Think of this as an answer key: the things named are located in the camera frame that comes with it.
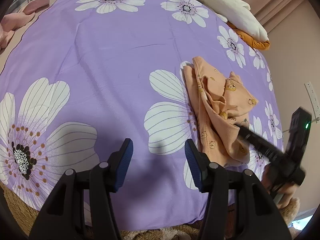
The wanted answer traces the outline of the beige fuzzy sleeve forearm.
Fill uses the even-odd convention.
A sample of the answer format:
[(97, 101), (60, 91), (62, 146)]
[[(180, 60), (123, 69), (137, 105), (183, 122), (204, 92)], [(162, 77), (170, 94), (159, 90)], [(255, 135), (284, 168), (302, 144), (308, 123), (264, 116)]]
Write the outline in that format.
[(296, 218), (300, 209), (300, 199), (299, 198), (291, 198), (289, 204), (279, 209), (279, 212), (284, 219), (287, 226), (289, 226), (293, 220)]

